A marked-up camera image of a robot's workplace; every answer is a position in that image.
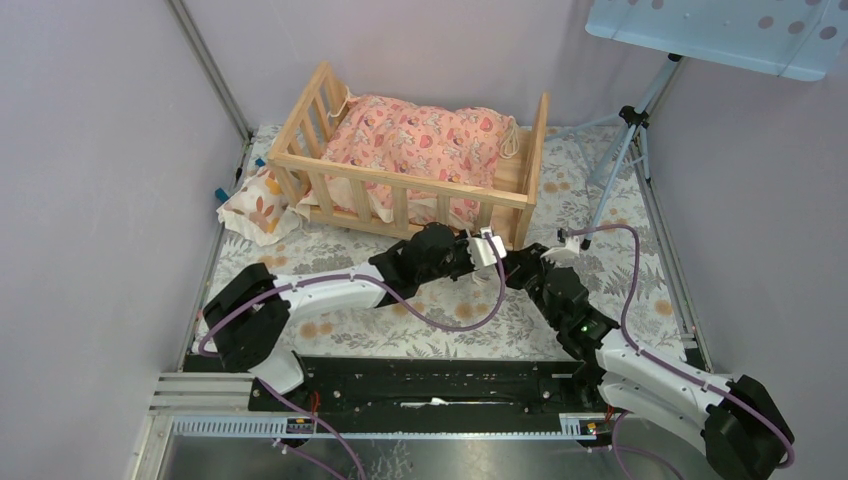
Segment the pink patterned bed cushion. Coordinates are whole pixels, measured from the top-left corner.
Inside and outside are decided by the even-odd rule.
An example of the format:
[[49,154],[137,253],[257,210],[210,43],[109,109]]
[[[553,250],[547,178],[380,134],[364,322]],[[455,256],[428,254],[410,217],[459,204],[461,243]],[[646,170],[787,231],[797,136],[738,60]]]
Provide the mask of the pink patterned bed cushion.
[[[490,189],[498,161],[519,153],[514,117],[489,108],[450,111],[371,94],[348,96],[345,106],[348,113],[322,160]],[[325,178],[334,207],[355,213],[349,180]],[[363,182],[371,214],[383,222],[393,222],[391,187]],[[411,223],[423,225],[437,220],[437,194],[410,189],[407,199]],[[470,229],[479,210],[476,200],[453,198],[447,223],[456,229]]]

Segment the wooden pet bed frame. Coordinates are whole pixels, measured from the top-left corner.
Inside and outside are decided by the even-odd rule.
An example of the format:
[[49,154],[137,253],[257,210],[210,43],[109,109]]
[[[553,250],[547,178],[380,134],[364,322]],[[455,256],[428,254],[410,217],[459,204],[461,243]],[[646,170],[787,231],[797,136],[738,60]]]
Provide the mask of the wooden pet bed frame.
[[314,222],[408,239],[422,228],[408,217],[409,192],[434,195],[441,223],[448,221],[451,201],[472,200],[480,207],[474,231],[493,227],[507,248],[524,247],[538,199],[549,94],[541,95],[531,129],[518,131],[517,154],[498,161],[493,185],[484,189],[324,160],[340,123],[329,114],[347,114],[345,92],[331,65],[320,63],[272,144],[267,162],[291,206],[312,194]]

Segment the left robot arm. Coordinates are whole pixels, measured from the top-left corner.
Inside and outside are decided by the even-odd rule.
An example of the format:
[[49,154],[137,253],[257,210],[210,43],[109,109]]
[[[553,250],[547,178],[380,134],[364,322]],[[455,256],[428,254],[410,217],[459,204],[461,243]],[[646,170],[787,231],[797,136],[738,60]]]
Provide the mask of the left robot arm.
[[490,228],[472,235],[431,222],[410,239],[347,269],[283,276],[255,263],[202,309],[208,331],[197,350],[218,358],[227,372],[246,373],[271,357],[291,320],[337,310],[407,306],[427,283],[456,281],[490,266],[505,279],[508,254]]

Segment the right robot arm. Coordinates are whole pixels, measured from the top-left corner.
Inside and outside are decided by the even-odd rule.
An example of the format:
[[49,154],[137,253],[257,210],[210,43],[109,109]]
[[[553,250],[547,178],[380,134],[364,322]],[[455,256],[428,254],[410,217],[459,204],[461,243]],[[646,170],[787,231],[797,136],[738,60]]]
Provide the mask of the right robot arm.
[[581,362],[575,402],[633,413],[702,453],[723,479],[767,479],[790,467],[794,435],[767,389],[743,375],[729,380],[635,339],[626,321],[604,315],[570,267],[534,244],[502,256],[508,287],[527,294],[563,350]]

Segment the floral table mat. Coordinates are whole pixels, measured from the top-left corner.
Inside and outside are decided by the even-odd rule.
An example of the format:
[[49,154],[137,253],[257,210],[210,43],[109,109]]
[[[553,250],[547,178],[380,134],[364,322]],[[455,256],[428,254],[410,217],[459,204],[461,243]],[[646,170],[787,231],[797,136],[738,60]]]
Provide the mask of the floral table mat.
[[[616,134],[612,126],[593,127],[545,144],[528,243],[552,246],[559,228],[577,229],[591,220],[600,192],[586,182],[586,160],[602,156]],[[633,336],[679,357],[684,345],[639,180],[631,169],[618,176],[602,231],[572,266],[596,308],[611,318],[625,318]],[[253,263],[274,274],[318,273],[355,266],[392,244],[390,237],[315,223],[297,225],[268,246],[226,232],[207,289],[217,294]],[[500,299],[487,273],[427,284],[406,305],[292,320],[282,342],[303,355],[565,358],[532,302],[515,290]]]

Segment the floral small pillow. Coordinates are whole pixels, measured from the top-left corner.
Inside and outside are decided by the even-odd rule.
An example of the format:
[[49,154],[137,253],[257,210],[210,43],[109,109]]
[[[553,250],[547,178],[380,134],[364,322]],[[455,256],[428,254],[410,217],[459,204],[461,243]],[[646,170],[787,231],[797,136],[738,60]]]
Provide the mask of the floral small pillow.
[[275,173],[260,167],[216,210],[226,230],[259,246],[278,243],[302,226],[301,217],[289,206]]

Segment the black tripod stand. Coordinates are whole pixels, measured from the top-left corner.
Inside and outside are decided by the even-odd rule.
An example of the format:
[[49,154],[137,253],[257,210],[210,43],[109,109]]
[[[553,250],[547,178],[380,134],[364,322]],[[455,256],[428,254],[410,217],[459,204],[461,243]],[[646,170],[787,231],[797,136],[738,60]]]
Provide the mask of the black tripod stand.
[[[650,182],[650,154],[647,140],[651,122],[649,108],[660,100],[663,92],[670,85],[672,77],[681,66],[683,59],[682,55],[669,53],[658,73],[635,105],[623,105],[616,113],[578,126],[564,128],[545,137],[545,141],[571,138],[589,169],[587,184],[602,190],[589,228],[600,226],[606,203],[623,168],[629,167],[634,170],[641,168],[643,179]],[[620,128],[614,140],[599,159],[591,159],[586,153],[579,133],[594,127],[611,126],[613,121],[620,123]]]

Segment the blue toy item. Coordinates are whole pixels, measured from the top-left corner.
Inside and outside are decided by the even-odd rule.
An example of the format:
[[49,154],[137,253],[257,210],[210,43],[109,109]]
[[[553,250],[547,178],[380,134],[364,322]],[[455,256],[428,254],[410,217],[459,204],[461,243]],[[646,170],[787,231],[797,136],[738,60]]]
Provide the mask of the blue toy item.
[[260,156],[249,160],[243,167],[236,169],[236,184],[229,190],[217,188],[215,198],[220,206],[236,202],[247,195],[252,189],[257,189],[264,177],[270,173],[267,159]]

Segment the grey diagonal pole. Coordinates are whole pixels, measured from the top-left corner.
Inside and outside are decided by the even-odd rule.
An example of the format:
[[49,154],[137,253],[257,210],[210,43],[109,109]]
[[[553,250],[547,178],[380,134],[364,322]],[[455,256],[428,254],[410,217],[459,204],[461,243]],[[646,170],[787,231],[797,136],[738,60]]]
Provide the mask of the grey diagonal pole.
[[213,93],[221,104],[227,118],[243,143],[253,138],[254,130],[244,116],[229,88],[215,58],[195,22],[188,5],[183,0],[165,0],[189,48],[203,71]]

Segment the light blue perforated panel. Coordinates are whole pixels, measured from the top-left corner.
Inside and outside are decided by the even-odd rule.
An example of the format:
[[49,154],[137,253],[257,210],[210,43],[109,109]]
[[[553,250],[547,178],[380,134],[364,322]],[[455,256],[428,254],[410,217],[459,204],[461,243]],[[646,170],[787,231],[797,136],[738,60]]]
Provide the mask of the light blue perforated panel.
[[847,3],[603,0],[593,3],[585,29],[638,47],[815,82],[847,46]]

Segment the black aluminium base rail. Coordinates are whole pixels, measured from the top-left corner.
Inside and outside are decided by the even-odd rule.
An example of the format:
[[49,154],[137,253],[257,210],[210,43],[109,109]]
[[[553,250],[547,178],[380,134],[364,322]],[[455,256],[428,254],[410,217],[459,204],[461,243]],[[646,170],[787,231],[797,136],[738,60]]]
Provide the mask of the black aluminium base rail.
[[192,357],[163,374],[151,411],[179,432],[306,439],[579,439],[615,415],[580,381],[581,363],[310,357],[306,377],[275,397],[247,374]]

